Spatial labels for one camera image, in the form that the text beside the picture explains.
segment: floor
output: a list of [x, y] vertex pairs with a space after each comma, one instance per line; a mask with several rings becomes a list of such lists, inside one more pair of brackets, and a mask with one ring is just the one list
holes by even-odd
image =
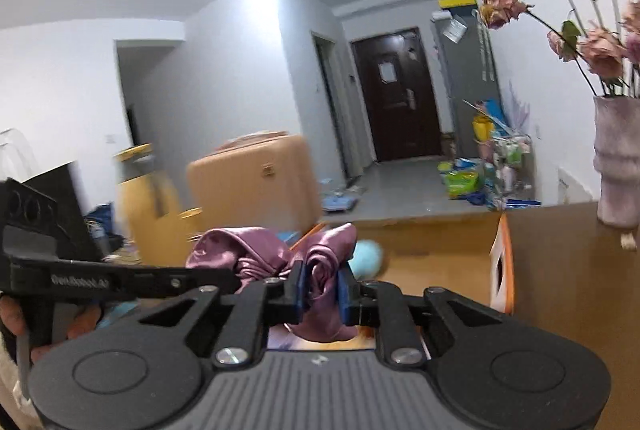
[[421, 158], [373, 164], [356, 183], [366, 188], [357, 206], [323, 220], [350, 222], [485, 212], [484, 206], [447, 197], [438, 163], [439, 160]]

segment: flower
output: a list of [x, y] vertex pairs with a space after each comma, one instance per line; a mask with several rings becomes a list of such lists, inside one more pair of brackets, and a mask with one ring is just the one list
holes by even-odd
[[622, 23], [630, 33], [640, 33], [640, 0], [629, 0], [629, 5], [622, 16]]
[[549, 34], [546, 35], [546, 39], [549, 40], [549, 47], [551, 50], [558, 55], [563, 62], [571, 62], [576, 59], [576, 53], [571, 49], [566, 48], [566, 42], [562, 39], [562, 37], [554, 33], [553, 31], [549, 31]]
[[622, 58], [626, 50], [606, 29], [592, 29], [579, 44], [580, 54], [589, 64], [589, 70], [604, 79], [623, 76]]
[[631, 33], [626, 37], [626, 57], [633, 64], [640, 64], [640, 33]]
[[480, 15], [490, 29], [500, 29], [512, 19], [529, 9], [530, 5], [519, 0], [482, 0], [484, 6], [480, 8]]

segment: refrigerator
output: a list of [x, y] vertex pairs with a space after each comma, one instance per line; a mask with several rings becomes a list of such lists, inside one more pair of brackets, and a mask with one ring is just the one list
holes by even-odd
[[[475, 103], [493, 99], [500, 107], [502, 102], [489, 35], [484, 26], [479, 26], [476, 9], [467, 7], [460, 13], [457, 14], [455, 9], [434, 13], [433, 36], [449, 97], [457, 155], [478, 157], [478, 144], [472, 124], [476, 111], [464, 100]], [[452, 20], [466, 26], [459, 39], [462, 27], [453, 24], [452, 28]]]

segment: bouquet of dried flowers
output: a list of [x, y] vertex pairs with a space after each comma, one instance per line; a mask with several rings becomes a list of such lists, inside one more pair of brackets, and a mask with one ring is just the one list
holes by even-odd
[[491, 29], [500, 29], [522, 14], [538, 20], [549, 29], [547, 39], [552, 51], [563, 62], [577, 64], [594, 95], [597, 93], [581, 62], [599, 77], [603, 96], [640, 98], [640, 0], [630, 0], [622, 16], [618, 0], [613, 0], [616, 31], [605, 27], [597, 0], [590, 0], [597, 19], [590, 28], [585, 26], [574, 0], [568, 1], [575, 22], [566, 20], [559, 28], [553, 28], [531, 11], [532, 5], [520, 0], [482, 0], [480, 13]]

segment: finger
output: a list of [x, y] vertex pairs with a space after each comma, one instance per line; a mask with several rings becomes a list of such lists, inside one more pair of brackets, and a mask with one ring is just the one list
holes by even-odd
[[42, 346], [42, 347], [35, 347], [34, 349], [31, 349], [31, 361], [33, 363], [37, 362], [47, 352], [49, 352], [51, 349], [53, 349], [54, 347], [57, 347], [57, 346], [59, 346], [59, 344], [45, 345], [45, 346]]
[[0, 298], [0, 320], [15, 336], [21, 336], [27, 330], [20, 304], [10, 296]]
[[66, 331], [66, 337], [72, 340], [83, 334], [90, 333], [95, 329], [95, 325], [98, 323], [101, 315], [102, 309], [99, 305], [89, 306], [71, 322], [71, 325], [69, 325]]

